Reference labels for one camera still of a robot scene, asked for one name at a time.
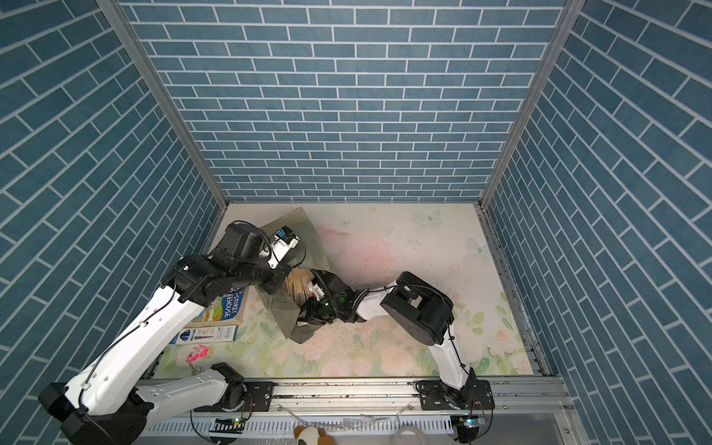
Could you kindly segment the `olive green canvas tote bag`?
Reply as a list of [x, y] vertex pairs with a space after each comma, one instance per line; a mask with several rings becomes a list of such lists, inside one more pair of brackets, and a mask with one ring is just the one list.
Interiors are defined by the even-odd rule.
[[275, 235], [277, 230], [284, 226], [290, 229], [300, 241], [278, 267], [279, 283], [270, 284], [267, 290], [257, 287], [257, 293], [284, 337], [302, 344], [310, 339], [321, 325], [298, 321], [303, 303], [296, 302], [289, 294], [291, 285], [287, 283], [287, 278], [294, 277], [294, 270], [299, 273], [308, 270], [329, 271], [330, 263], [321, 237], [304, 209], [292, 210], [263, 225], [261, 229], [267, 235]]

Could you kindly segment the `brown plush toy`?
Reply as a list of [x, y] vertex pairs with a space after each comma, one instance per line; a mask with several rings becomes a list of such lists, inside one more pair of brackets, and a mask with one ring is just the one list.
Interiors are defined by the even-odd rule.
[[293, 435], [296, 445], [336, 445], [335, 440], [317, 426], [297, 426]]

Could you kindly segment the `pink keychain toy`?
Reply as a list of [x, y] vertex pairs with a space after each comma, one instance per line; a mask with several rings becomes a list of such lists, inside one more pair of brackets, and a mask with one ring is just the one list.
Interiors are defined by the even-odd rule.
[[210, 349], [204, 345], [197, 345], [187, 354], [187, 362], [194, 363], [208, 355]]

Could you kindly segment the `blue illustrated book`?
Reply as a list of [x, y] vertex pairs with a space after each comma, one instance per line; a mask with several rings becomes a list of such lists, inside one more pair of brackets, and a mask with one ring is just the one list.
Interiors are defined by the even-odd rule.
[[237, 326], [242, 321], [245, 299], [244, 289], [233, 289], [214, 300], [191, 322], [192, 326]]

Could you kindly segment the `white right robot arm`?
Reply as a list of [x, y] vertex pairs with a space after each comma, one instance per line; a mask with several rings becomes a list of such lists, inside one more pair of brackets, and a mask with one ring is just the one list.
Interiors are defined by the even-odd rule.
[[298, 321], [323, 326], [339, 320], [365, 323], [389, 316], [415, 340], [428, 347], [445, 389], [464, 392], [476, 374], [457, 350], [454, 303], [441, 291], [410, 272], [375, 289], [354, 290], [336, 274], [312, 270], [309, 297]]

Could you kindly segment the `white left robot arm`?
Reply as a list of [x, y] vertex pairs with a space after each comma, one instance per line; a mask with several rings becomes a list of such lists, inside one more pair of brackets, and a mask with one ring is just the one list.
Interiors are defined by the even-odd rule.
[[300, 244], [282, 227], [266, 235], [250, 222], [229, 224], [207, 255], [183, 257], [161, 279], [146, 307], [85, 370], [38, 397], [72, 444], [131, 444], [146, 428], [201, 407], [233, 412], [250, 401], [244, 378], [226, 363], [168, 384], [141, 376], [166, 346], [216, 299], [232, 290], [279, 287]]

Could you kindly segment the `white blue small box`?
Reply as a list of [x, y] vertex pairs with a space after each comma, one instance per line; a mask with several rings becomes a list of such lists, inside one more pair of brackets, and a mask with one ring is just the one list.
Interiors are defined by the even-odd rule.
[[191, 327], [182, 329], [170, 345], [207, 345], [233, 342], [237, 338], [237, 326]]

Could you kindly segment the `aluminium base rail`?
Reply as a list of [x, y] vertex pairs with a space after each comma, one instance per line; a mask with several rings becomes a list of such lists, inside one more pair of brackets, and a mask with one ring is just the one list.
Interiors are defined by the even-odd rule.
[[560, 378], [488, 376], [465, 408], [446, 402], [436, 378], [250, 379], [244, 411], [201, 408], [148, 428], [140, 444], [282, 444], [298, 426], [315, 426], [341, 442], [385, 439], [417, 428], [433, 443], [586, 444]]

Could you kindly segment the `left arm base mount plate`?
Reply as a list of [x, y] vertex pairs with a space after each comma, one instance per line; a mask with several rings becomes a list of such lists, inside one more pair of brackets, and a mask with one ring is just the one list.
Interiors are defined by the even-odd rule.
[[266, 413], [269, 411], [274, 387], [272, 381], [247, 381], [241, 387], [231, 386], [219, 402], [198, 407], [198, 413]]

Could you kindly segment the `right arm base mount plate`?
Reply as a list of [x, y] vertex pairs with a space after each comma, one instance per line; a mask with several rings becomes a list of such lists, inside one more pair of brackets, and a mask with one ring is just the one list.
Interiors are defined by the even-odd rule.
[[453, 389], [439, 380], [415, 382], [421, 409], [423, 411], [491, 411], [495, 408], [491, 384], [475, 379], [461, 389]]

